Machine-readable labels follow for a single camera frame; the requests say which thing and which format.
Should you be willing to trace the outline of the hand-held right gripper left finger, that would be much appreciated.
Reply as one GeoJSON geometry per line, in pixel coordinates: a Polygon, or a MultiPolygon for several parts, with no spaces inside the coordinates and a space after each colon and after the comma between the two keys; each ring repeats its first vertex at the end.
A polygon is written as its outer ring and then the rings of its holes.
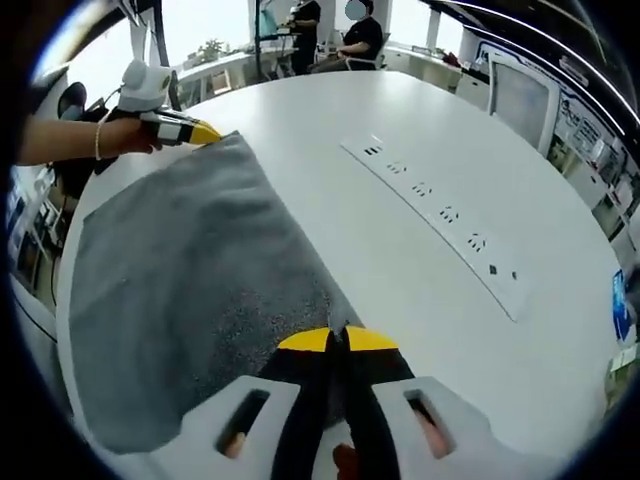
{"type": "Polygon", "coordinates": [[[256,376],[242,375],[183,417],[151,455],[165,479],[309,479],[327,413],[333,334],[283,340],[256,376]]]}

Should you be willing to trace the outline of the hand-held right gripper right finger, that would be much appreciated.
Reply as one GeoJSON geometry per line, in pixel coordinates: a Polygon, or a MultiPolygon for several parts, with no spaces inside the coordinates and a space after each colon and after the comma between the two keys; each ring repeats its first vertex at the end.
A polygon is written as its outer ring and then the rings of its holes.
{"type": "Polygon", "coordinates": [[[497,479],[505,465],[487,419],[397,344],[362,327],[340,334],[345,414],[363,479],[497,479]]]}

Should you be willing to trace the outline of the person's right hand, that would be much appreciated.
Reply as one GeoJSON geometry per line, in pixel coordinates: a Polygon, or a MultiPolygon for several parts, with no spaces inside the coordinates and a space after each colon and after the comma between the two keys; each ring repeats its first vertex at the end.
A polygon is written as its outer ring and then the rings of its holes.
{"type": "Polygon", "coordinates": [[[337,468],[337,480],[359,479],[358,455],[352,446],[344,443],[337,445],[333,449],[332,458],[337,468]]]}

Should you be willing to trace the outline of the person's left hand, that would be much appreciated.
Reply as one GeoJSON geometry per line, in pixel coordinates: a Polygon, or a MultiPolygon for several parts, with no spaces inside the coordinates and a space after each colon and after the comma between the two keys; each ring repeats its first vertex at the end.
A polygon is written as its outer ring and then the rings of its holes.
{"type": "Polygon", "coordinates": [[[116,158],[129,153],[151,154],[161,150],[160,141],[139,119],[120,118],[99,127],[96,140],[97,158],[116,158]]]}

